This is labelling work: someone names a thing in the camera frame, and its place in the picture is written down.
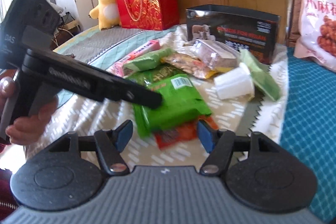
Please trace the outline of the person's left hand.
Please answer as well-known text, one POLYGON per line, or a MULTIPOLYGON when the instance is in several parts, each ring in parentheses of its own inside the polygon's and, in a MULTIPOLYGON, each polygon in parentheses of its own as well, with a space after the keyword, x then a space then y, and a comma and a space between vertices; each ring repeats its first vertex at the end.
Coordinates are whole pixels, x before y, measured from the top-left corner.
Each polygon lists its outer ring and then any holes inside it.
MULTIPOLYGON (((1 112, 6 100, 15 92, 15 83, 11 77, 1 79, 1 112)), ((43 135, 52 115, 56 112, 58 98, 54 97, 50 103, 42 106, 37 115, 20 117, 5 130, 11 144, 31 145, 43 135)))

